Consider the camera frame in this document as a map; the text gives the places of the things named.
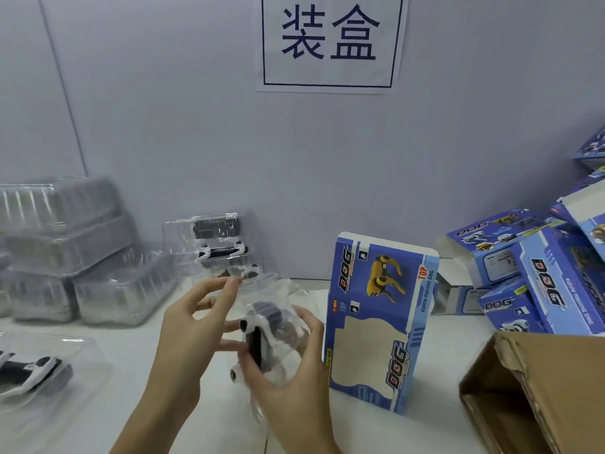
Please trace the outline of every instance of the left hand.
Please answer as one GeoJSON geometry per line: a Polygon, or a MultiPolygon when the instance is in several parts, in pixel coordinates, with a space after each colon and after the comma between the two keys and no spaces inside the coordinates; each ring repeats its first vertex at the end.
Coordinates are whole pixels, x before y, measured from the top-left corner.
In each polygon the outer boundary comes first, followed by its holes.
{"type": "Polygon", "coordinates": [[[239,329],[239,320],[225,321],[233,306],[241,278],[202,280],[167,308],[160,341],[149,374],[145,395],[156,405],[165,405],[182,422],[200,400],[200,379],[214,352],[246,351],[247,344],[222,339],[223,333],[239,329]],[[223,289],[218,299],[208,293],[223,289]],[[201,320],[197,311],[210,309],[201,320]]]}

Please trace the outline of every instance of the paper sign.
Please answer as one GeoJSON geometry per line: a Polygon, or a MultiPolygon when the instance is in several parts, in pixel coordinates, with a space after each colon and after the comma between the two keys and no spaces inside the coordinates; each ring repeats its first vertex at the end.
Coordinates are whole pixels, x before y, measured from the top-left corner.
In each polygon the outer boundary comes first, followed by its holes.
{"type": "Polygon", "coordinates": [[[257,90],[382,94],[399,76],[409,0],[255,0],[257,90]]]}

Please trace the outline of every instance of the brown cardboard box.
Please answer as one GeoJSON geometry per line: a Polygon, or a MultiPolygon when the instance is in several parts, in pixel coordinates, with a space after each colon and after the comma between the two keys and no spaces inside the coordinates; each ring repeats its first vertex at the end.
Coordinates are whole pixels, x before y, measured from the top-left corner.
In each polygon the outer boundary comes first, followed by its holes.
{"type": "Polygon", "coordinates": [[[605,338],[497,332],[460,398],[492,454],[604,454],[605,338]]]}

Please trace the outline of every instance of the right hand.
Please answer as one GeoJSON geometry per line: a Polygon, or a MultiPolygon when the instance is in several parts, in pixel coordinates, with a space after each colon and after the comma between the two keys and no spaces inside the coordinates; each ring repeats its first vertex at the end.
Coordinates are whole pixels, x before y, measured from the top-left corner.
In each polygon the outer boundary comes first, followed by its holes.
{"type": "Polygon", "coordinates": [[[246,384],[287,454],[342,454],[334,440],[328,368],[321,360],[324,324],[303,307],[294,308],[310,330],[299,347],[301,363],[283,387],[267,380],[247,352],[239,352],[246,384]]]}

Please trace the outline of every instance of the white wall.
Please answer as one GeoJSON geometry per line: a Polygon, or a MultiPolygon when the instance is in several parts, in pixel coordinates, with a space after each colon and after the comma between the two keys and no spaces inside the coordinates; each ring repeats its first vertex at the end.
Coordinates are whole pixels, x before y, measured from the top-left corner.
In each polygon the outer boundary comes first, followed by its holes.
{"type": "Polygon", "coordinates": [[[605,120],[605,0],[411,0],[387,96],[255,91],[252,0],[44,0],[91,172],[143,234],[250,207],[284,275],[545,206],[605,120]]]}
{"type": "Polygon", "coordinates": [[[82,175],[78,141],[37,0],[0,0],[0,183],[82,175]]]}

